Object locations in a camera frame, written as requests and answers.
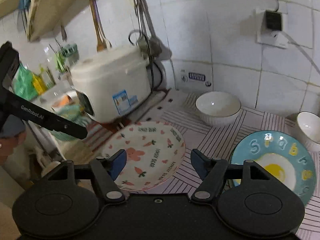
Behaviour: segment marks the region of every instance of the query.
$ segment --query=blue plate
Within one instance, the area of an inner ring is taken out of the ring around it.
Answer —
[[[307,205],[316,185],[315,164],[296,139],[277,131],[252,133],[236,146],[231,164],[243,164],[245,160],[256,161]],[[233,183],[238,186],[241,180]]]

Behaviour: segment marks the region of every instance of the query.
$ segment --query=power adapter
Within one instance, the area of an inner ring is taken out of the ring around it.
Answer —
[[[266,10],[266,26],[272,31],[282,31],[282,14]]]

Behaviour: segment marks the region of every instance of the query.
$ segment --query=wooden spatula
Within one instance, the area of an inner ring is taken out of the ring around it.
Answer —
[[[97,34],[97,52],[102,51],[107,48],[107,44],[105,40],[101,39],[100,32],[99,32],[99,27],[98,27],[98,20],[97,20],[97,12],[96,12],[96,7],[94,6],[95,0],[89,0],[90,3],[90,8],[91,8],[91,13],[92,13],[92,19],[94,23],[94,28],[96,29],[96,34]]]

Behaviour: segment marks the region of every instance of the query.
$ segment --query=plate with carrot pattern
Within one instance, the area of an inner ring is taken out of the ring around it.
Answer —
[[[170,178],[185,154],[185,141],[169,123],[138,122],[125,127],[106,143],[103,156],[127,152],[127,164],[116,179],[120,189],[143,191]]]

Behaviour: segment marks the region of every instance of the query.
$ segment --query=white rice cooker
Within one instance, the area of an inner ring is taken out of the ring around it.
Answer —
[[[139,48],[131,45],[78,62],[70,71],[85,111],[99,123],[130,113],[150,94],[148,64]]]

